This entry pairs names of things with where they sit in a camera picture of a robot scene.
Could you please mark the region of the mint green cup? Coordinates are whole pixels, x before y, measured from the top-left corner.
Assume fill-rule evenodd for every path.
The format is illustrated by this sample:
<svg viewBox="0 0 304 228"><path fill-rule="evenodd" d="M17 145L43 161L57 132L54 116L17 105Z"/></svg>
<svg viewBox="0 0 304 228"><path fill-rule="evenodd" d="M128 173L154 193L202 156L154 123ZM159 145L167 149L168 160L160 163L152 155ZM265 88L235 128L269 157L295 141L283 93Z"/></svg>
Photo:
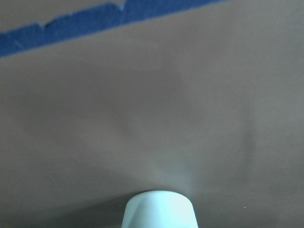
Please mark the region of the mint green cup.
<svg viewBox="0 0 304 228"><path fill-rule="evenodd" d="M126 204L123 228L197 228L191 201L182 194L154 190L132 197Z"/></svg>

